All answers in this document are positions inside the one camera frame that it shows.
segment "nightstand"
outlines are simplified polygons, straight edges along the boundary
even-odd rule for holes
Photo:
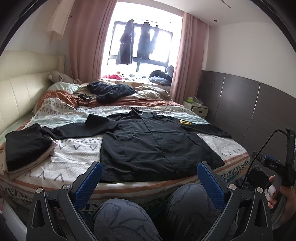
[[[207,116],[208,108],[204,105],[199,105],[196,103],[188,103],[186,101],[183,101],[182,104],[186,109],[191,110],[193,113],[197,114],[201,118],[205,119]]]

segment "gray pants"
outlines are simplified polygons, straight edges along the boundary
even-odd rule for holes
[[[203,239],[220,213],[203,186],[186,184],[173,193],[162,224],[168,228],[170,240],[198,241]],[[236,227],[233,223],[225,240],[231,240]],[[123,199],[108,200],[98,208],[94,234],[98,241],[163,240],[144,209]]]

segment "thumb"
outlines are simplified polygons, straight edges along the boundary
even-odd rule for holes
[[[285,186],[281,186],[279,188],[279,191],[281,192],[281,194],[283,194],[287,199],[291,199],[294,198],[295,199],[295,190],[294,188],[291,187],[285,187]]]

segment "white fabric hanging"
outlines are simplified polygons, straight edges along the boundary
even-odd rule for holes
[[[62,39],[75,0],[61,0],[48,24],[47,31],[53,32],[52,42]]]

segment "person's arm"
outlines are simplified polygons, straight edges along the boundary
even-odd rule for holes
[[[284,212],[280,219],[281,226],[273,231],[274,241],[292,241],[296,240],[296,192],[294,187],[281,186],[279,191],[287,198]],[[273,209],[276,200],[269,198],[268,207]]]

